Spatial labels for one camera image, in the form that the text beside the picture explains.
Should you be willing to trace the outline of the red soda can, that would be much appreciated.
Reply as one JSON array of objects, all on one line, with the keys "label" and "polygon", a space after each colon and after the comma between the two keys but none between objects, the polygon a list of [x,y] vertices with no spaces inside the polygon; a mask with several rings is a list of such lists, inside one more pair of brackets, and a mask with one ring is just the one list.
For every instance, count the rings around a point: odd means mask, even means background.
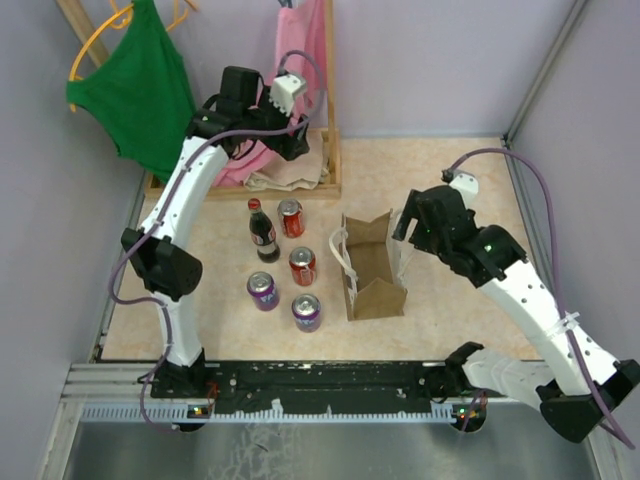
[{"label": "red soda can", "polygon": [[301,203],[293,198],[284,199],[278,205],[278,217],[283,234],[287,238],[298,238],[305,231]]},{"label": "red soda can", "polygon": [[306,287],[313,284],[316,278],[316,256],[310,248],[294,248],[289,255],[289,266],[297,285]]}]

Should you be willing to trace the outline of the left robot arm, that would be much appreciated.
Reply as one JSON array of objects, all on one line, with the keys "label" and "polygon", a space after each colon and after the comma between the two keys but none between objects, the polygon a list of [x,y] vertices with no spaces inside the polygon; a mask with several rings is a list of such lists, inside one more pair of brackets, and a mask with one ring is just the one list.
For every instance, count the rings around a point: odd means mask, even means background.
[{"label": "left robot arm", "polygon": [[218,93],[191,117],[178,162],[154,209],[121,244],[155,304],[164,352],[144,385],[155,398],[203,397],[208,388],[204,348],[199,340],[193,293],[202,262],[187,252],[193,224],[218,174],[247,141],[262,141],[286,160],[309,150],[306,115],[294,108],[307,91],[299,73],[279,69],[265,84],[253,69],[224,69]]}]

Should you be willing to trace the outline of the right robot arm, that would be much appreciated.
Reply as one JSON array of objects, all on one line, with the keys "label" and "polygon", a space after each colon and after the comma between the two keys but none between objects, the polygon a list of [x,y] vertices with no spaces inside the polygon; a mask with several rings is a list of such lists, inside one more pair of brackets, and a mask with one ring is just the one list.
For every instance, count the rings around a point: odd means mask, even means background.
[{"label": "right robot arm", "polygon": [[450,185],[411,190],[392,234],[437,257],[494,301],[542,362],[535,365],[467,342],[445,361],[456,394],[490,390],[539,411],[572,443],[582,442],[639,384],[639,364],[600,347],[575,315],[560,313],[526,252],[504,228],[479,227]]}]

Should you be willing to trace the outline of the red soda can front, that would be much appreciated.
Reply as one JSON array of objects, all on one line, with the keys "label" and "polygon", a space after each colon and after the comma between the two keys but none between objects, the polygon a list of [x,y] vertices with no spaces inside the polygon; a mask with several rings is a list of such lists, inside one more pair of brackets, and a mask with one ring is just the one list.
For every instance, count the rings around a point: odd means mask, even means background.
[{"label": "red soda can front", "polygon": [[289,266],[297,285],[306,287],[313,284],[316,278],[316,256],[310,248],[294,248],[289,255]]}]

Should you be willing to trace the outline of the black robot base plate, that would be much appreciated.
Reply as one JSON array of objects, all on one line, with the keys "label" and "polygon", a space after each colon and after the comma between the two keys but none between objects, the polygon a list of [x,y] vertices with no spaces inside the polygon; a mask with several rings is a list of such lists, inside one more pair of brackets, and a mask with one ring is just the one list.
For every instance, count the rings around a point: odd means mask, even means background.
[{"label": "black robot base plate", "polygon": [[422,361],[197,360],[192,367],[164,363],[151,380],[158,399],[205,401],[207,414],[286,415],[427,414],[455,398],[471,397],[462,370]]}]

